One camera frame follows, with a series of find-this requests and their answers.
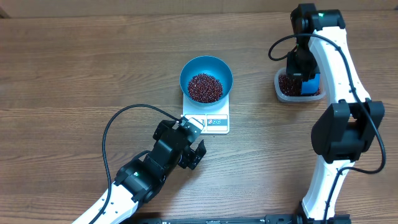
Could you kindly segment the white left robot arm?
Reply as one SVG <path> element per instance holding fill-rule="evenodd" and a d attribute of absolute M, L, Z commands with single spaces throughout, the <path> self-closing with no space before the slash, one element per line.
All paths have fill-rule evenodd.
<path fill-rule="evenodd" d="M 174 124 L 174 121 L 161 121 L 153 135 L 153 150 L 142 152 L 122 166 L 111 189 L 73 224 L 121 223 L 160 192 L 176 166 L 195 169 L 206 154 L 206 148 L 203 141 L 195 150 L 190 146 L 205 125 L 195 118 L 185 117 L 177 128 Z"/>

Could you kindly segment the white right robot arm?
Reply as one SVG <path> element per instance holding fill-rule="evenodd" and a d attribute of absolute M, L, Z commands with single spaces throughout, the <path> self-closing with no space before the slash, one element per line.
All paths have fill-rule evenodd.
<path fill-rule="evenodd" d="M 350 223 L 335 215 L 335 203 L 349 171 L 373 139 L 385 109 L 361 84 L 349 54 L 346 25 L 337 9 L 299 4 L 290 14 L 296 46 L 287 55 L 289 78 L 309 81 L 319 75 L 328 108 L 314 124 L 311 142 L 317 161 L 310 188 L 300 203 L 294 223 Z"/>

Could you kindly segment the blue bowl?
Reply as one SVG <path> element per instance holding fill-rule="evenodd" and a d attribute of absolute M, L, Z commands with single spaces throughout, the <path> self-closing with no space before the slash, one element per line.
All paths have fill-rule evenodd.
<path fill-rule="evenodd" d="M 234 79 L 230 67 L 220 58 L 211 55 L 203 55 L 191 59 L 180 72 L 180 87 L 184 95 L 189 97 L 188 83 L 195 75 L 200 73 L 211 75 L 221 82 L 223 86 L 223 95 L 218 101 L 222 100 L 231 92 Z"/>

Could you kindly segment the blue scoop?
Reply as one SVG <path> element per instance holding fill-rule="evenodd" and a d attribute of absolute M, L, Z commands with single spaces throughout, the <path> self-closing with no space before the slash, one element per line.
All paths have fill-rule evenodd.
<path fill-rule="evenodd" d="M 316 73 L 313 79 L 302 82 L 301 95 L 302 96 L 312 96 L 317 95 L 320 89 L 320 74 Z"/>

